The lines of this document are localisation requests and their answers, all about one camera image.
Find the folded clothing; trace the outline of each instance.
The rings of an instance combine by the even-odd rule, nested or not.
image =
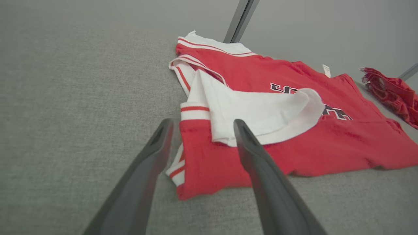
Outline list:
[[[383,105],[418,129],[418,95],[402,79],[386,77],[378,70],[360,67],[366,88]]]
[[[169,68],[189,97],[198,70],[234,91],[295,94],[310,88],[319,94],[325,109],[314,127],[284,142],[264,145],[285,174],[319,176],[418,164],[418,145],[366,100],[347,74],[330,79],[300,61],[273,60],[241,43],[220,43],[195,32],[178,39],[176,52],[178,57]],[[213,142],[210,108],[182,107],[181,116],[183,144],[166,172],[177,186],[179,199],[251,186],[237,148]]]
[[[236,147],[235,119],[243,119],[261,144],[279,143],[316,125],[324,104],[309,88],[295,94],[234,91],[198,69],[181,110],[182,120],[210,120],[212,142]]]

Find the gray upholstery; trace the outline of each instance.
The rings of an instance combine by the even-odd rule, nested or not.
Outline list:
[[[159,122],[179,120],[175,44],[0,3],[0,234],[82,233]],[[291,182],[329,234],[418,234],[417,179],[410,167]],[[262,234],[251,189],[185,202],[175,189],[159,176],[148,234]]]

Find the white sleeve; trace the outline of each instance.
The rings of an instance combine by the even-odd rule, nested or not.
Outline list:
[[[325,108],[318,93],[309,88],[295,94],[240,92],[201,70],[196,71],[196,79],[201,80],[198,84],[204,90],[204,101],[209,108],[212,141],[231,147],[237,146],[235,119],[244,120],[258,141],[265,145],[288,140],[311,129]]]

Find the jersey lettering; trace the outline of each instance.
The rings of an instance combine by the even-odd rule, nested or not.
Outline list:
[[[274,83],[270,83],[270,89],[273,91],[277,91],[277,92],[281,92],[281,93],[286,93],[286,94],[295,94],[298,89],[290,87],[290,86],[284,86],[281,89],[280,85],[274,84]],[[333,108],[329,105],[325,105],[325,109],[322,112],[322,115],[331,115],[331,113],[335,113],[335,116],[337,117],[337,119],[339,120],[353,120],[349,115],[347,115],[342,109],[339,108]]]

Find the white fabric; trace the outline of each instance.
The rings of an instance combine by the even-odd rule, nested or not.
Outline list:
[[[182,120],[210,120],[210,113],[204,110],[189,110],[181,112]]]
[[[304,88],[295,94],[234,91],[197,70],[188,102],[209,107],[212,141],[237,146],[233,122],[242,119],[265,145],[304,133],[318,122],[324,104],[318,93]]]
[[[184,170],[173,176],[171,179],[173,180],[176,187],[181,184],[184,184]]]
[[[184,149],[183,143],[181,143],[180,147],[177,150],[177,154],[174,158],[174,161],[173,161],[172,165],[178,164],[180,162],[181,154],[183,153],[183,149]],[[168,171],[166,171],[166,173],[169,172],[167,175],[170,175],[174,170],[170,171],[170,169],[169,169]]]
[[[226,52],[233,56],[252,56],[256,55],[250,49],[246,48],[242,43],[222,43],[213,39],[204,38],[196,35],[196,31],[187,34],[186,37],[178,37],[177,43],[185,45],[189,48],[201,48],[215,51]]]
[[[183,152],[183,150],[178,150],[177,151],[177,154],[178,153],[182,153]],[[179,168],[181,168],[181,167],[183,167],[185,165],[185,161],[184,160],[181,160],[180,162],[178,162],[178,163],[176,163],[174,166],[172,166],[172,167],[170,167],[167,171],[166,171],[166,175],[168,175],[168,176],[170,176],[170,174],[171,173],[173,173],[175,170],[177,170],[177,169],[179,169]]]
[[[206,65],[204,65],[203,63],[201,63],[198,59],[189,56],[189,55],[181,55],[177,58],[175,58],[174,60],[170,61],[170,63],[168,64],[168,68],[171,70],[174,70],[176,72],[176,75],[178,77],[178,80],[180,82],[180,84],[182,85],[183,89],[186,89],[186,85],[184,84],[183,78],[181,77],[181,75],[179,74],[178,70],[183,71],[184,77],[186,79],[186,81],[191,81],[193,80],[195,74],[194,69],[190,66],[190,65],[195,65],[197,67],[201,67],[207,71],[212,72],[214,75],[217,76],[217,78],[222,81],[225,85],[228,86],[228,84],[225,82],[225,79],[222,77],[222,75],[218,74],[217,72],[209,69]],[[189,96],[189,90],[185,90],[186,95]]]

